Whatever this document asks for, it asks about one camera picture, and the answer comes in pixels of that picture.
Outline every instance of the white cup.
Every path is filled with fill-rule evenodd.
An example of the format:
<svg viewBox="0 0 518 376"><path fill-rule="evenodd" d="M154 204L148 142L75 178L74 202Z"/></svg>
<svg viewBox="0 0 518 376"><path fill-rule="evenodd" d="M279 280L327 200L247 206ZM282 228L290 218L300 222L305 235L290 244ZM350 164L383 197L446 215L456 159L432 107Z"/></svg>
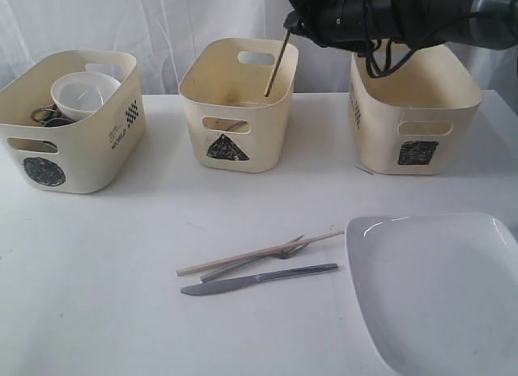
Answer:
<svg viewBox="0 0 518 376"><path fill-rule="evenodd" d="M97 112L120 85L109 75L81 71L59 78L50 93L65 116L80 121Z"/></svg>

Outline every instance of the white backdrop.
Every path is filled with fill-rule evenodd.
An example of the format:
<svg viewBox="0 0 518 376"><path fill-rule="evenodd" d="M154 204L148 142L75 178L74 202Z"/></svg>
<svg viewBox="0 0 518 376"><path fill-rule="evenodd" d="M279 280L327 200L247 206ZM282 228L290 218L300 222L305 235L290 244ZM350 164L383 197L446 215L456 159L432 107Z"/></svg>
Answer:
<svg viewBox="0 0 518 376"><path fill-rule="evenodd" d="M176 93L211 41L281 39L287 0L0 0L0 88L63 49L115 49L138 58L144 93ZM293 37L300 60L295 91L345 91L350 54ZM518 111L516 49L452 46L482 88Z"/></svg>

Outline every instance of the white table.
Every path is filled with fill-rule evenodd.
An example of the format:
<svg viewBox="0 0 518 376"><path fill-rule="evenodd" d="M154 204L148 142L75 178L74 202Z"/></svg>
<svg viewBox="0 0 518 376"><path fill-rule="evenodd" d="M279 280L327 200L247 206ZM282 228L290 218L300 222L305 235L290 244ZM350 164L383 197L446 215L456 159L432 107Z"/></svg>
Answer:
<svg viewBox="0 0 518 376"><path fill-rule="evenodd" d="M0 157L0 374L392 374L379 361L344 239L240 274L339 272L195 298L175 269L340 230L357 216L481 211L518 235L518 117L493 91L456 165L434 177L355 168L344 94L295 95L282 159L247 175L194 159L177 96L146 96L148 132L87 195L28 187Z"/></svg>

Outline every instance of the metal fork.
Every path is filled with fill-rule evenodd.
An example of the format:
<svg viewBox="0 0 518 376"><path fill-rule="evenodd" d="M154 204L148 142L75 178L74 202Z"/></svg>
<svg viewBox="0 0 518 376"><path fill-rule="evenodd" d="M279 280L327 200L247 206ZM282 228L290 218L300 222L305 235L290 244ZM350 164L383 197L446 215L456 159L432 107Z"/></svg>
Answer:
<svg viewBox="0 0 518 376"><path fill-rule="evenodd" d="M304 235L301 235L295 239L290 240L288 243L293 243L295 241L299 241L303 237L304 237ZM202 283L207 283L208 281L213 281L214 279L217 279L218 277L221 277L221 276L225 275L226 273L229 273L230 271L234 271L247 264L253 263L254 261L258 261L260 259L265 259L266 257L276 257L281 260L290 259L291 257L295 256L297 253L299 253L302 249L304 249L308 245L309 245L309 243L301 245L300 247L289 248L289 249L286 249L285 251L276 252L276 253L272 253L272 254L265 255L265 256L254 257L252 259L238 261L237 263L230 263L230 264L222 266L221 268L217 268L214 271L210 271L210 272L206 273L205 275L202 275L200 277L200 281L202 281Z"/></svg>

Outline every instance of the white square plate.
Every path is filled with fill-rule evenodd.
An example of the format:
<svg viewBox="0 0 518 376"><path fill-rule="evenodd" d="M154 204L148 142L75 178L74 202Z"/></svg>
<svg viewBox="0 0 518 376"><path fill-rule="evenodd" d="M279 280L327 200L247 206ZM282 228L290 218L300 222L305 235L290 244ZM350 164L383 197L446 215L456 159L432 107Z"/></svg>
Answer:
<svg viewBox="0 0 518 376"><path fill-rule="evenodd" d="M367 329L394 371L518 375L518 245L502 222L356 218L346 245Z"/></svg>

